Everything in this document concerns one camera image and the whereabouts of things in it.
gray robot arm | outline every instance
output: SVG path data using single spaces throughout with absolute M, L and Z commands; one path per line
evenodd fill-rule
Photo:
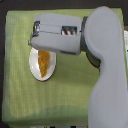
M 74 34 L 63 34 L 64 30 L 72 29 Z M 89 59 L 100 66 L 99 79 L 89 97 L 89 128 L 127 127 L 127 69 L 122 28 L 111 9 L 97 8 L 84 22 L 78 17 L 41 14 L 35 18 L 29 45 L 38 50 L 76 55 L 86 51 Z

